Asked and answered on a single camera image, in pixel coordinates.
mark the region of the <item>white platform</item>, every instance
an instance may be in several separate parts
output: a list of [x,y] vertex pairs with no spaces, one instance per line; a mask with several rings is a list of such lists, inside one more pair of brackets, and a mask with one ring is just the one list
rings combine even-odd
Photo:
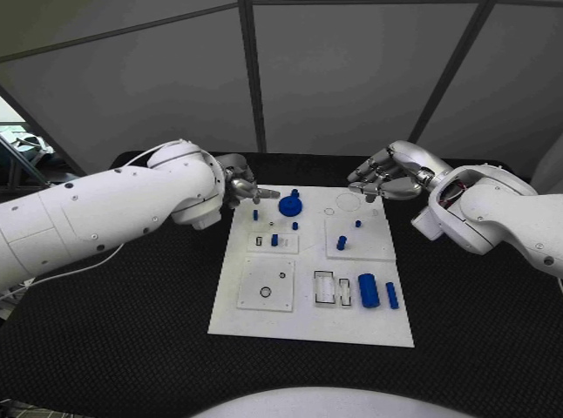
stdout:
[[[294,218],[288,218],[278,210],[279,200],[269,199],[263,199],[260,205],[245,200],[237,208],[210,320],[210,334],[413,347],[402,282],[395,263],[393,238],[380,199],[376,203],[367,204],[364,196],[350,194],[346,188],[284,185],[263,185],[263,187],[279,190],[282,197],[288,196],[292,189],[297,188],[301,192],[304,211]],[[253,220],[255,209],[259,210],[259,221]],[[372,248],[367,250],[370,252],[367,253],[369,260],[331,259],[327,256],[327,219],[337,219],[328,221],[330,225],[336,225],[334,232],[328,227],[331,233],[337,234],[344,229],[344,225],[347,228],[347,233],[344,233],[349,238],[347,253],[343,257],[351,258],[353,251],[350,249],[356,249],[357,245],[362,245],[363,249],[364,246],[372,248],[373,240],[380,243],[380,253],[376,253]],[[363,227],[350,230],[349,228],[354,226],[354,221],[359,219],[364,222]],[[292,230],[294,222],[299,224],[298,231]],[[292,234],[298,235],[298,253],[294,253],[294,240],[284,252],[282,248],[271,246],[273,233],[278,233],[279,237],[289,235],[291,238]],[[253,246],[258,236],[263,236],[262,246]],[[249,266],[250,263],[255,263],[256,258],[262,258],[259,269],[263,271],[263,277],[252,280],[252,287],[248,287],[243,277],[248,276],[248,269],[253,268]],[[259,292],[266,286],[263,283],[268,280],[273,286],[282,286],[281,292],[286,291],[286,284],[281,284],[281,282],[291,278],[288,276],[281,278],[279,273],[282,272],[278,271],[281,269],[278,263],[292,260],[295,261],[292,311],[279,312],[288,308],[286,296],[282,306],[273,302],[276,289],[272,286],[269,286],[272,294],[268,298],[262,298]],[[334,272],[337,285],[338,279],[350,279],[351,307],[341,308],[340,297],[337,297],[334,307],[317,306],[315,271]],[[376,276],[382,306],[375,309],[364,308],[362,304],[357,277],[364,273],[372,273]],[[389,281],[395,283],[398,292],[400,308],[396,310],[389,307],[385,286]],[[256,305],[250,308],[239,308],[242,301],[248,302],[248,294],[253,297],[258,296],[253,299],[256,303],[259,301],[266,303],[265,309],[271,308],[276,311],[262,310]]]

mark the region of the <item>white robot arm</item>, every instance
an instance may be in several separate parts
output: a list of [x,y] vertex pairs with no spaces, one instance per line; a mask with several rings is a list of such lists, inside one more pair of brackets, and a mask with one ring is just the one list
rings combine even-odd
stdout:
[[258,188],[246,159],[216,159],[188,141],[128,165],[0,204],[0,291],[154,232],[165,219],[204,229]]
[[431,240],[447,234],[471,253],[512,243],[529,263],[563,279],[563,194],[539,195],[502,167],[455,170],[421,146],[398,141],[357,168],[350,189],[389,199],[413,199],[426,189],[429,205],[413,226]]

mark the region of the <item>black table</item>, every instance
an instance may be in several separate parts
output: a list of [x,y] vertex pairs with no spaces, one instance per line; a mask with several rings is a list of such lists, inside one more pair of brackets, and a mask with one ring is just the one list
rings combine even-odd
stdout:
[[[260,183],[320,186],[346,185],[364,161],[248,159]],[[424,205],[385,203],[416,348],[207,334],[226,210],[209,230],[168,222],[105,266],[30,291],[0,331],[0,396],[89,416],[180,417],[258,391],[336,386],[477,416],[563,417],[556,279],[509,245],[481,257],[431,242],[411,224]]]

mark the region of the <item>white board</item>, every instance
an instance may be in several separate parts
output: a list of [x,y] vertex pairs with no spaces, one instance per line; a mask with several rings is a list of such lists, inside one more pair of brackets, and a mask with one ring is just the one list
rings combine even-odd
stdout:
[[[210,334],[413,347],[408,307],[395,260],[388,260],[390,257],[385,255],[376,257],[377,260],[338,260],[327,257],[327,219],[346,219],[349,225],[360,219],[364,222],[362,233],[366,233],[366,228],[375,222],[382,224],[383,227],[375,230],[385,236],[377,236],[376,239],[380,242],[392,242],[385,205],[380,199],[376,203],[367,204],[364,196],[356,194],[353,195],[354,198],[347,197],[347,189],[338,187],[262,186],[279,190],[282,197],[288,196],[292,189],[297,188],[301,192],[304,211],[294,218],[288,218],[278,210],[279,200],[272,199],[263,199],[260,205],[255,205],[250,200],[245,200],[236,209],[217,299],[210,319]],[[258,221],[253,220],[255,209],[259,210]],[[294,222],[299,224],[298,230],[292,229]],[[256,233],[262,233],[265,237],[258,252],[255,247],[249,251],[249,244],[256,238]],[[271,236],[275,233],[281,237],[285,234],[298,235],[298,253],[281,253],[279,249],[272,249],[275,247],[271,246]],[[363,238],[359,233],[359,231],[353,232],[353,240],[356,241]],[[389,248],[382,248],[383,254],[388,251]],[[279,312],[239,308],[243,300],[240,288],[249,268],[248,260],[256,258],[268,259],[263,260],[263,263],[272,266],[263,270],[269,271],[268,274],[273,272],[273,275],[269,278],[263,276],[263,280],[276,278],[279,267],[273,267],[272,263],[275,261],[272,259],[279,259],[281,262],[295,261],[292,310]],[[350,279],[353,298],[350,307],[341,307],[340,297],[336,298],[337,303],[333,307],[317,306],[315,271],[334,272],[338,292],[341,292],[338,280],[341,278]],[[377,308],[366,308],[362,303],[357,278],[364,273],[372,273],[376,276],[382,301],[382,306]],[[386,294],[385,283],[389,281],[395,283],[398,292],[400,307],[396,310],[390,308]]]

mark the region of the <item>round hole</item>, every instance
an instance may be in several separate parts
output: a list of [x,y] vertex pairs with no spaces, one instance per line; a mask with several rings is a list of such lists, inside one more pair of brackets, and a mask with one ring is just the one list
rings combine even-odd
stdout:
[[260,289],[260,295],[268,298],[272,295],[272,289],[266,286]]

